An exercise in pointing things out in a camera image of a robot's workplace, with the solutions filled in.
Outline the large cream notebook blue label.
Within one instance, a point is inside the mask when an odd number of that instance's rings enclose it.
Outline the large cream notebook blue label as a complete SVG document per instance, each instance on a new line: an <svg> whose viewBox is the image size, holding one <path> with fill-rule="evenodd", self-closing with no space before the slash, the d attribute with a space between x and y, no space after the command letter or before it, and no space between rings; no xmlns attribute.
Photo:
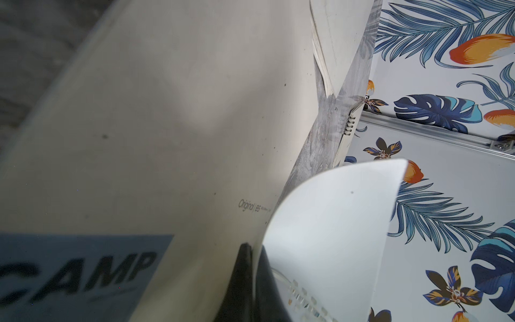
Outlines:
<svg viewBox="0 0 515 322"><path fill-rule="evenodd" d="M1 152L2 321L214 321L240 245L365 321L403 160L284 188L310 1L115 1Z"/></svg>

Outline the cream spiral notebook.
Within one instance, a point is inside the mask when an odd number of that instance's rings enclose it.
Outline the cream spiral notebook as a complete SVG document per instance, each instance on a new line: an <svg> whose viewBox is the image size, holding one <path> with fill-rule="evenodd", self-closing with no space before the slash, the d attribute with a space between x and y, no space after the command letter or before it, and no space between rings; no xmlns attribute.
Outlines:
<svg viewBox="0 0 515 322"><path fill-rule="evenodd" d="M310 1L314 57L326 96L341 90L373 5L373 0Z"/></svg>

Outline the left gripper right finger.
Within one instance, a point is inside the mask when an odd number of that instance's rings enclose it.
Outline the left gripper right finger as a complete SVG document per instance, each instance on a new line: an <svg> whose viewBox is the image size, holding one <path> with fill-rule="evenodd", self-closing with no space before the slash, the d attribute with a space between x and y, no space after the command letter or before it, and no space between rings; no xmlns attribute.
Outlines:
<svg viewBox="0 0 515 322"><path fill-rule="evenodd" d="M258 322L291 322L263 246L257 262L254 319Z"/></svg>

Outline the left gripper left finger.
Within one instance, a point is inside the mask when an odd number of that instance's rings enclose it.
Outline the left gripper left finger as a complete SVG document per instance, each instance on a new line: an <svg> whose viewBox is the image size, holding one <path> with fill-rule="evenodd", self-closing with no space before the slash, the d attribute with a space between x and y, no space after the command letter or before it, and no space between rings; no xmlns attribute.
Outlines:
<svg viewBox="0 0 515 322"><path fill-rule="evenodd" d="M252 247L240 245L227 292L214 321L249 322L253 319Z"/></svg>

